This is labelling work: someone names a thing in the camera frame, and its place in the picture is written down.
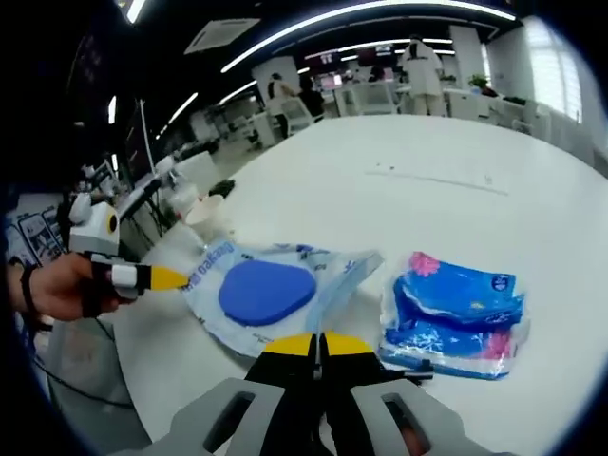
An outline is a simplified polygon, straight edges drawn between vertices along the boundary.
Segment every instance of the plastic packaging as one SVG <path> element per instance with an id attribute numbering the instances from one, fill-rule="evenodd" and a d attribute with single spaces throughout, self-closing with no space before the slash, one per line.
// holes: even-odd
<path id="1" fill-rule="evenodd" d="M 387 284 L 380 357 L 440 373 L 496 379 L 507 375 L 529 321 L 517 278 L 439 261 L 415 252 Z"/>
<path id="2" fill-rule="evenodd" d="M 305 269 L 316 282 L 313 297 L 276 323 L 264 326 L 245 326 L 226 316 L 219 303 L 219 291 L 225 277 L 236 265 L 252 259 Z M 323 323 L 328 314 L 346 306 L 359 283 L 382 261 L 376 251 L 339 253 L 305 244 L 275 244 L 252 249 L 217 240 L 209 245 L 181 292 L 209 333 L 230 349 L 257 357 L 266 344 L 276 338 L 318 333 L 321 328 L 326 330 Z"/>

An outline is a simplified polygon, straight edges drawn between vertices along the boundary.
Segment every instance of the black wristband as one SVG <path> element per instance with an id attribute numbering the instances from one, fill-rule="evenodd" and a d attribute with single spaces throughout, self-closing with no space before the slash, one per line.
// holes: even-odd
<path id="1" fill-rule="evenodd" d="M 32 315 L 39 314 L 36 306 L 34 305 L 34 301 L 31 298 L 31 288 L 29 287 L 29 280 L 31 279 L 31 273 L 37 269 L 36 266 L 27 266 L 21 275 L 21 291 L 23 292 L 23 299 L 26 301 L 26 307 L 28 308 L 28 312 Z"/>

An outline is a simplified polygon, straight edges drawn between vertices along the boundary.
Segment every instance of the pink flower print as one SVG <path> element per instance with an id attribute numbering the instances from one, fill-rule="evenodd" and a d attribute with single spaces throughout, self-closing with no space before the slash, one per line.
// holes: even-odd
<path id="1" fill-rule="evenodd" d="M 511 333 L 494 332 L 487 340 L 487 346 L 481 356 L 485 359 L 503 359 L 511 355 Z"/>
<path id="2" fill-rule="evenodd" d="M 439 261 L 422 252 L 414 252 L 409 259 L 409 267 L 419 276 L 428 277 L 439 270 Z"/>

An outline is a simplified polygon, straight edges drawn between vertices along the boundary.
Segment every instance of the white coat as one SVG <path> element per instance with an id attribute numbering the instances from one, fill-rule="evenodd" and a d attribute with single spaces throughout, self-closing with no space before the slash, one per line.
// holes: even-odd
<path id="1" fill-rule="evenodd" d="M 417 58 L 411 56 L 411 45 L 418 45 Z M 437 71 L 442 69 L 441 60 L 437 54 L 420 41 L 412 41 L 403 54 L 402 67 L 408 72 L 412 96 L 441 95 L 441 83 Z"/>
<path id="2" fill-rule="evenodd" d="M 281 105 L 290 98 L 289 93 L 293 92 L 293 90 L 283 81 L 271 81 L 270 84 L 275 86 L 275 97 L 272 100 L 268 100 L 268 107 L 270 108 L 271 115 L 280 116 L 283 114 Z"/>

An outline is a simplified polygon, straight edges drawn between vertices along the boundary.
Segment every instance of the ceiling light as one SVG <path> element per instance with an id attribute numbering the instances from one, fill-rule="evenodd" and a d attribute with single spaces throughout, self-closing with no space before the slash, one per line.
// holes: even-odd
<path id="1" fill-rule="evenodd" d="M 324 50 L 323 52 L 317 52 L 316 54 L 307 55 L 306 57 L 304 57 L 304 60 L 313 59 L 314 57 L 320 57 L 325 54 L 333 54 L 334 52 L 337 52 L 337 51 L 338 51 L 338 49 Z"/>
<path id="2" fill-rule="evenodd" d="M 116 97 L 112 97 L 112 100 L 110 100 L 110 104 L 107 107 L 107 122 L 110 125 L 113 125 L 115 120 L 116 120 Z"/>
<path id="3" fill-rule="evenodd" d="M 287 45 L 287 46 L 280 47 L 279 49 L 277 49 L 277 50 L 274 50 L 274 51 L 273 51 L 273 55 L 277 55 L 279 52 L 282 52 L 282 51 L 284 51 L 284 50 L 287 50 L 287 49 L 289 49 L 289 48 L 292 48 L 294 45 L 295 45 L 295 42 L 290 43 L 290 44 L 289 44 L 289 45 Z"/>
<path id="4" fill-rule="evenodd" d="M 145 0 L 133 0 L 131 8 L 129 8 L 128 13 L 126 14 L 126 17 L 131 21 L 131 24 L 134 24 L 135 21 L 137 21 L 137 16 L 140 15 L 144 3 Z"/>
<path id="5" fill-rule="evenodd" d="M 422 42 L 423 43 L 437 43 L 437 44 L 441 44 L 441 45 L 451 45 L 452 43 L 454 43 L 452 40 L 443 40 L 441 38 L 423 38 Z"/>
<path id="6" fill-rule="evenodd" d="M 194 102 L 194 99 L 197 98 L 199 96 L 198 92 L 197 93 L 193 93 L 192 95 L 190 95 L 190 98 L 188 100 L 186 100 L 179 108 L 177 111 L 175 111 L 175 114 L 173 114 L 173 116 L 171 116 L 171 119 L 169 119 L 169 123 L 167 125 L 170 125 L 173 121 L 175 121 L 178 116 L 181 114 L 181 112 L 188 107 L 188 105 L 190 105 L 192 102 Z"/>
<path id="7" fill-rule="evenodd" d="M 411 40 L 409 38 L 404 38 L 400 40 L 384 40 L 384 41 L 372 41 L 371 43 L 362 43 L 360 45 L 352 45 L 341 47 L 338 52 L 346 52 L 347 50 L 355 50 L 362 48 L 375 48 L 377 46 L 386 46 L 386 45 L 401 45 L 404 43 L 409 43 Z"/>
<path id="8" fill-rule="evenodd" d="M 135 4 L 137 4 L 138 1 L 143 3 L 143 0 L 135 0 L 133 5 L 131 6 L 131 9 L 129 10 L 129 13 L 131 12 L 131 10 L 134 9 Z M 499 9 L 493 9 L 490 7 L 484 7 L 482 5 L 477 5 L 474 3 L 467 3 L 467 2 L 456 1 L 456 0 L 424 0 L 424 1 L 423 0 L 377 0 L 374 2 L 362 3 L 359 5 L 351 5 L 351 6 L 345 7 L 345 8 L 334 9 L 333 11 L 328 11 L 323 14 L 319 14 L 318 16 L 311 17 L 304 21 L 298 22 L 297 24 L 293 24 L 290 27 L 284 28 L 280 32 L 269 36 L 265 40 L 262 40 L 259 43 L 257 43 L 256 45 L 247 49 L 245 52 L 240 54 L 236 59 L 234 59 L 232 62 L 230 62 L 224 68 L 222 68 L 221 72 L 225 73 L 225 72 L 231 70 L 232 68 L 236 67 L 239 63 L 241 63 L 243 60 L 245 60 L 247 57 L 258 52 L 260 49 L 266 48 L 271 43 L 274 43 L 275 41 L 277 41 L 291 33 L 294 33 L 295 31 L 298 31 L 300 29 L 304 29 L 305 27 L 311 26 L 312 24 L 316 24 L 318 22 L 325 21 L 326 19 L 331 19 L 333 17 L 341 16 L 343 14 L 350 14 L 352 12 L 356 12 L 356 11 L 360 11 L 360 10 L 369 10 L 372 8 L 395 7 L 395 6 L 404 6 L 404 5 L 439 5 L 439 6 L 460 8 L 460 9 L 464 9 L 464 10 L 476 10 L 476 11 L 480 11 L 480 12 L 485 12 L 487 14 L 492 14 L 494 16 L 502 17 L 503 19 L 506 19 L 509 21 L 514 21 L 516 19 L 516 17 L 513 14 L 509 14 L 509 13 L 501 11 Z"/>
<path id="9" fill-rule="evenodd" d="M 116 154 L 112 154 L 112 169 L 115 173 L 118 172 L 118 157 L 116 157 Z"/>
<path id="10" fill-rule="evenodd" d="M 235 90 L 234 92 L 232 92 L 230 95 L 225 96 L 224 98 L 221 99 L 221 101 L 218 103 L 220 106 L 222 106 L 224 103 L 226 103 L 228 100 L 230 100 L 233 97 L 236 97 L 240 92 L 243 92 L 245 90 L 247 90 L 249 87 L 253 87 L 257 84 L 256 81 L 252 81 L 249 84 L 244 85 L 243 87 Z"/>
<path id="11" fill-rule="evenodd" d="M 352 26 L 365 26 L 366 24 L 375 24 L 375 23 L 378 23 L 378 22 L 403 21 L 403 20 L 407 20 L 407 19 L 408 19 L 407 16 L 380 17 L 378 19 L 369 19 L 367 21 L 351 22 L 351 23 L 349 23 L 349 27 L 352 27 Z"/>
<path id="12" fill-rule="evenodd" d="M 296 43 L 306 43 L 307 41 L 312 40 L 313 38 L 318 38 L 321 35 L 325 35 L 326 33 L 332 33 L 333 31 L 346 29 L 350 26 L 351 26 L 351 24 L 348 24 L 347 26 L 325 28 L 324 30 L 319 31 L 318 33 L 314 33 L 312 35 L 308 35 L 308 36 L 305 36 L 304 38 L 297 40 Z"/>

